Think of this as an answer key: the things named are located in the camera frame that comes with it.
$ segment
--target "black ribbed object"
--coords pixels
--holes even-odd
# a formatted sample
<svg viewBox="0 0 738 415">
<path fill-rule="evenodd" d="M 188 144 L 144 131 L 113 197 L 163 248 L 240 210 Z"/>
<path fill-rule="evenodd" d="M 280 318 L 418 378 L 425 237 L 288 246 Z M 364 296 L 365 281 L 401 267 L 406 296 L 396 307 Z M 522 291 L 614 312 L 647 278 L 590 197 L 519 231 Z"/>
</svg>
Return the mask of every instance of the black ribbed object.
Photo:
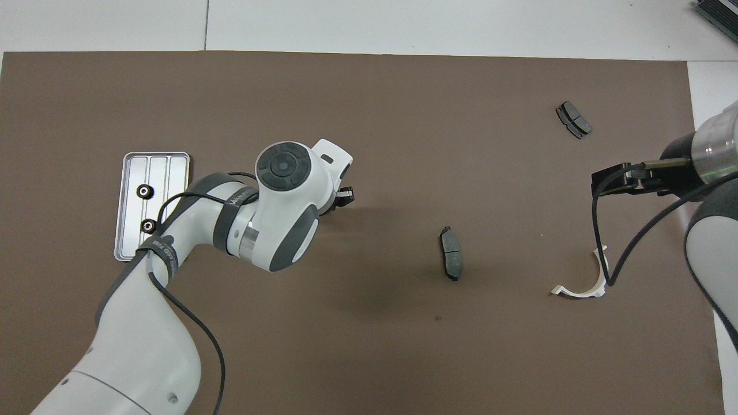
<svg viewBox="0 0 738 415">
<path fill-rule="evenodd" d="M 738 42 L 738 0 L 699 0 L 695 4 L 699 14 L 705 16 L 729 38 Z"/>
</svg>

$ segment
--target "black velcro strap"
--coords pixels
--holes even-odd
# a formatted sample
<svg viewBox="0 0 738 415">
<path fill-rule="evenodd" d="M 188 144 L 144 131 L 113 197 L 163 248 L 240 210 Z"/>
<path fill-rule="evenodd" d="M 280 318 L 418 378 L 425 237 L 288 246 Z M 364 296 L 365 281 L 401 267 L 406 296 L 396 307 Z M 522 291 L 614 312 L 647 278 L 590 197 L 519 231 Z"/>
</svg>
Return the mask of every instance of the black velcro strap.
<svg viewBox="0 0 738 415">
<path fill-rule="evenodd" d="M 160 238 L 156 235 L 146 239 L 143 244 L 136 250 L 138 251 L 151 251 L 156 256 L 164 261 L 164 265 L 167 266 L 167 273 L 169 274 L 169 281 L 172 281 L 172 277 L 179 269 L 179 261 L 177 260 L 177 251 L 174 250 L 172 244 L 174 243 L 174 237 L 172 235 L 166 235 L 164 238 Z"/>
<path fill-rule="evenodd" d="M 256 193 L 258 193 L 256 189 L 246 186 L 238 189 L 231 197 L 226 199 L 221 209 L 221 214 L 218 215 L 218 220 L 215 221 L 215 227 L 213 228 L 213 246 L 228 255 L 233 255 L 228 252 L 228 232 L 230 232 L 230 227 L 235 220 L 235 216 L 238 215 L 238 210 L 246 202 L 250 202 Z"/>
</svg>

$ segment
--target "white tiled floor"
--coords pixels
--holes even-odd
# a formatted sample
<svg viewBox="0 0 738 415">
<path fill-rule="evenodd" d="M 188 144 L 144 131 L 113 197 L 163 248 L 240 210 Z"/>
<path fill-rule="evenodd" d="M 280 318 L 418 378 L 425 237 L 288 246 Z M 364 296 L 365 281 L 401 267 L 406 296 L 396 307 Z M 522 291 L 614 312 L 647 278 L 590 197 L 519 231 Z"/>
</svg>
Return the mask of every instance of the white tiled floor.
<svg viewBox="0 0 738 415">
<path fill-rule="evenodd" d="M 725 61 L 689 63 L 698 126 L 738 99 L 738 44 L 690 4 L 0 0 L 0 52 L 199 50 L 207 45 L 295 52 Z M 718 340 L 725 412 L 738 415 L 738 356 L 722 327 Z"/>
</svg>

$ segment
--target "metal tray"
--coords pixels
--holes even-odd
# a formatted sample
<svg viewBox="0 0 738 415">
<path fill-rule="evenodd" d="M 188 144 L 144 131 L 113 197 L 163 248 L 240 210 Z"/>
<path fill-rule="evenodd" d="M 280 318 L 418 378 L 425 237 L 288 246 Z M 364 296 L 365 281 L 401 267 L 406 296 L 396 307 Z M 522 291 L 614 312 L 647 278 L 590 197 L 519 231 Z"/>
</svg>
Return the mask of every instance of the metal tray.
<svg viewBox="0 0 738 415">
<path fill-rule="evenodd" d="M 130 261 L 136 249 L 148 237 L 141 232 L 144 219 L 154 219 L 162 204 L 177 193 L 185 191 L 190 182 L 190 156 L 178 151 L 128 153 L 123 157 L 120 179 L 118 219 L 115 228 L 113 255 L 118 261 Z M 137 196 L 139 185 L 150 185 L 154 195 L 150 199 Z M 168 217 L 176 206 L 167 206 Z"/>
</svg>

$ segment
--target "round center button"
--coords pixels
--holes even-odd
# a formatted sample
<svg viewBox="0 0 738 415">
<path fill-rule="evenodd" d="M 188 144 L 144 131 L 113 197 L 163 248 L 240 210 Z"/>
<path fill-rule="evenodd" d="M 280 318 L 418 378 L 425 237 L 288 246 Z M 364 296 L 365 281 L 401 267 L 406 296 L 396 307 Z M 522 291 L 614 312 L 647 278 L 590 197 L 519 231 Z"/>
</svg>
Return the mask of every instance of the round center button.
<svg viewBox="0 0 738 415">
<path fill-rule="evenodd" d="M 279 153 L 269 163 L 269 170 L 278 177 L 287 177 L 294 173 L 296 168 L 297 160 L 290 153 Z"/>
</svg>

